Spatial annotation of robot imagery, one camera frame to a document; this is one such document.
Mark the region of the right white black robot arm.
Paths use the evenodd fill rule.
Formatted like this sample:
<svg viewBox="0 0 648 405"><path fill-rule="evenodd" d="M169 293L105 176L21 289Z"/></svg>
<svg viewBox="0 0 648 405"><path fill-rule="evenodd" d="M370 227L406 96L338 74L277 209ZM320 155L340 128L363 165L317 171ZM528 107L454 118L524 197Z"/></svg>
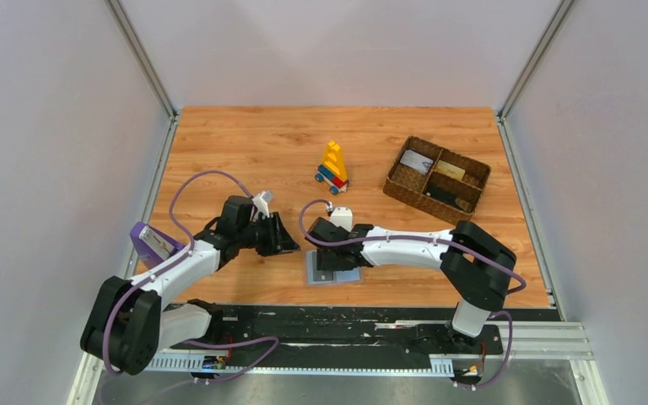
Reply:
<svg viewBox="0 0 648 405"><path fill-rule="evenodd" d="M470 221L437 232L408 232L372 224L351 229L318 218L305 232L317 249L321 270L348 271L356 267L405 266L442 272L461 299L451 328L475 338L484 323L501 311L512 279L518 289L526 285L513 269L516 254Z"/></svg>

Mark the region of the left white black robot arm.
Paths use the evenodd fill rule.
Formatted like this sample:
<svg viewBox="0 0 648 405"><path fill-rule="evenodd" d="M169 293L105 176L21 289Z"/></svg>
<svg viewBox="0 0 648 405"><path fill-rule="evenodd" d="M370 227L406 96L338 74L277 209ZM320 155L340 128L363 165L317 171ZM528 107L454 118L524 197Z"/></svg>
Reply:
<svg viewBox="0 0 648 405"><path fill-rule="evenodd" d="M142 372L161 350L207 335L213 305L190 300L169 310L174 298L215 274L243 249L261 257L289 254L300 246L289 235L271 196L230 196L221 214L173 256L133 278L108 278L100 287L79 341L80 348L117 372Z"/></svg>

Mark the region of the pink card holder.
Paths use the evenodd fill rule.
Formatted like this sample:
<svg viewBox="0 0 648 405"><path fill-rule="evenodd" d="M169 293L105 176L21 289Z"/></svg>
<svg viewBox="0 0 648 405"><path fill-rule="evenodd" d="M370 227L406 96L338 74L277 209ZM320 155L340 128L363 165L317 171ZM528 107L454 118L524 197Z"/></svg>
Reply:
<svg viewBox="0 0 648 405"><path fill-rule="evenodd" d="M324 261L319 259L319 253L316 250L309 250L305 252L305 272L306 282L308 285L335 285L335 284L352 284L362 281L362 275L359 267L351 269L325 269ZM335 282L328 284L310 284L309 271L311 269L328 270L334 273Z"/></svg>

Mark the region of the grey credit card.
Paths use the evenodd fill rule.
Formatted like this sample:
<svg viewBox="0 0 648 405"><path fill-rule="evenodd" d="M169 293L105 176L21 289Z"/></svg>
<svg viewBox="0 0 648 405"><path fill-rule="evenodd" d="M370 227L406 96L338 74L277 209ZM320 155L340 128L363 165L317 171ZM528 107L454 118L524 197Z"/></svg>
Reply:
<svg viewBox="0 0 648 405"><path fill-rule="evenodd" d="M310 284L332 284L335 282L334 273L328 270L311 269L309 271Z"/></svg>

